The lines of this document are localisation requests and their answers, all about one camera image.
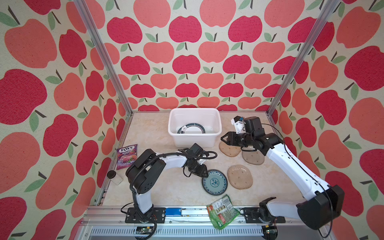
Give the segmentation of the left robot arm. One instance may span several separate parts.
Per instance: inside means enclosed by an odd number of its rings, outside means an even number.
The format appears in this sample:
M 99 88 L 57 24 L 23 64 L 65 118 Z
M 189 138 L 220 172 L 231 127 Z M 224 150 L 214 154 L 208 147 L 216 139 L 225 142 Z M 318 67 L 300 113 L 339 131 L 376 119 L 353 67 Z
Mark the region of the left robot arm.
M 151 189 L 162 172 L 182 168 L 188 169 L 192 175 L 207 178 L 208 169 L 204 162 L 216 157 L 217 153 L 205 151 L 197 144 L 165 154 L 145 150 L 126 171 L 136 211 L 147 214 L 153 208 Z

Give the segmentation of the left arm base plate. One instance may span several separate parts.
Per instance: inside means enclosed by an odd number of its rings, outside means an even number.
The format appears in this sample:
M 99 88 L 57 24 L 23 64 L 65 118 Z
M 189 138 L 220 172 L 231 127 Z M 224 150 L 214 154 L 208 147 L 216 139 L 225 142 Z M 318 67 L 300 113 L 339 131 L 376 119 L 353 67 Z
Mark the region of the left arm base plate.
M 154 208 L 152 207 L 145 214 L 140 211 L 136 211 L 135 208 L 128 208 L 126 214 L 125 223 L 127 224 L 144 224 L 153 223 L 163 224 L 166 217 L 166 208 Z

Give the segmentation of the teal patterned small plate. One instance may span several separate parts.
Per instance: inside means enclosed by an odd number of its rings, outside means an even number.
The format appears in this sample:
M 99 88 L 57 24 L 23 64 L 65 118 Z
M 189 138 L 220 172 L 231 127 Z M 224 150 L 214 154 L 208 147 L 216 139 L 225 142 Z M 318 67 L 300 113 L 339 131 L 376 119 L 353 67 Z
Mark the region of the teal patterned small plate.
M 219 170 L 209 170 L 208 177 L 202 178 L 203 189 L 212 196 L 220 196 L 228 188 L 228 180 L 224 173 Z

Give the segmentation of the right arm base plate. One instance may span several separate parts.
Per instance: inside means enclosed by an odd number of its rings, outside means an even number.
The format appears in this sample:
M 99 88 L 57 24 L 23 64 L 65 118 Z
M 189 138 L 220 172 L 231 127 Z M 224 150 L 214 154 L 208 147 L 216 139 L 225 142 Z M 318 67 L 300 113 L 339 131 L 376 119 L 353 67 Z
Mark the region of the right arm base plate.
M 242 208 L 240 213 L 244 216 L 247 224 L 284 224 L 284 217 L 274 217 L 265 208 Z

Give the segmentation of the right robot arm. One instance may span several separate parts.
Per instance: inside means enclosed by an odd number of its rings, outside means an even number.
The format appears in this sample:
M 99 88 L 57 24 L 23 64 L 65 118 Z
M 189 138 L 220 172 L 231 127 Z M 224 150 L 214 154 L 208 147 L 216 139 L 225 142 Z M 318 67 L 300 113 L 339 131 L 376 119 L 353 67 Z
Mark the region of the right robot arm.
M 276 134 L 256 136 L 255 134 L 228 132 L 221 137 L 228 146 L 253 147 L 277 164 L 299 188 L 303 200 L 282 202 L 270 197 L 260 202 L 258 218 L 270 223 L 276 217 L 301 220 L 313 230 L 331 223 L 341 215 L 345 192 L 338 185 L 331 186 L 313 173 Z

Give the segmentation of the white plate red green stripes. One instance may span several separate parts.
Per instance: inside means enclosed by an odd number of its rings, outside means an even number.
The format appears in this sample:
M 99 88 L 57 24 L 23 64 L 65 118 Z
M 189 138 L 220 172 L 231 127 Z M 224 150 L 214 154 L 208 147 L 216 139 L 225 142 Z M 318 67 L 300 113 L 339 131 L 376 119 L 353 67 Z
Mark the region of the white plate red green stripes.
M 177 134 L 205 134 L 205 128 L 198 123 L 189 123 L 180 127 Z

